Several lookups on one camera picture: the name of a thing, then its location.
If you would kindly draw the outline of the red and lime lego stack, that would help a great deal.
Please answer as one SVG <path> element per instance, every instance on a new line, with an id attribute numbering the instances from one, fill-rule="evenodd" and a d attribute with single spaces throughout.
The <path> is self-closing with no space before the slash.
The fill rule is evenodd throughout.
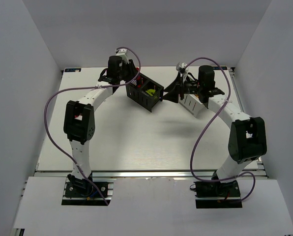
<path id="1" fill-rule="evenodd" d="M 147 93 L 149 96 L 154 96 L 156 93 L 156 90 L 149 88 L 149 89 L 145 90 L 145 93 Z"/>

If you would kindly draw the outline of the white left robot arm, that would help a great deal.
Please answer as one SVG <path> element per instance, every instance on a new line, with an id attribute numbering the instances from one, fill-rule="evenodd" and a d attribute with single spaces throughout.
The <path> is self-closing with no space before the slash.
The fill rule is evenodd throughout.
<path id="1" fill-rule="evenodd" d="M 72 173 L 68 175 L 71 183 L 82 185 L 87 178 L 91 178 L 89 143 L 95 132 L 95 110 L 115 93 L 121 81 L 128 82 L 136 74 L 133 61 L 128 58 L 126 50 L 121 49 L 116 55 L 109 57 L 108 67 L 96 84 L 98 88 L 92 89 L 77 101 L 67 103 L 63 130 L 76 161 Z"/>

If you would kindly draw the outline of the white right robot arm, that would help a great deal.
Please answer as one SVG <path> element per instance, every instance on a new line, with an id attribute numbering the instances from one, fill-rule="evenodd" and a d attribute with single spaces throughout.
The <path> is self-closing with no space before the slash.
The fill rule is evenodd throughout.
<path id="1" fill-rule="evenodd" d="M 229 127 L 229 156 L 213 175 L 212 182 L 233 182 L 248 164 L 266 154 L 264 120 L 251 117 L 230 102 L 228 95 L 216 87 L 212 66 L 200 66 L 198 78 L 193 80 L 185 63 L 179 63 L 176 70 L 177 77 L 164 89 L 163 99 L 178 103 L 186 95 L 197 95 L 200 103 Z"/>

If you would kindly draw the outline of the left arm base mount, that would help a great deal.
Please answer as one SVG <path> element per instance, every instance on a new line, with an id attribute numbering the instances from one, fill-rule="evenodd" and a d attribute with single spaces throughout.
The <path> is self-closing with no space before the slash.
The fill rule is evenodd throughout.
<path id="1" fill-rule="evenodd" d="M 113 195 L 114 182 L 109 180 L 94 181 L 107 203 L 110 203 Z M 73 185 L 68 179 L 64 186 L 62 206 L 88 206 L 107 207 L 103 198 L 95 187 L 87 184 L 88 189 L 82 189 Z"/>

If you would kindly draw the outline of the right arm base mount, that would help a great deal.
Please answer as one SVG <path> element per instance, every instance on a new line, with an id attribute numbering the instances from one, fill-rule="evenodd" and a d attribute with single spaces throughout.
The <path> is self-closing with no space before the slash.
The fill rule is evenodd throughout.
<path id="1" fill-rule="evenodd" d="M 190 185 L 195 192 L 196 208 L 242 208 L 241 193 L 236 180 L 227 183 L 197 181 Z"/>

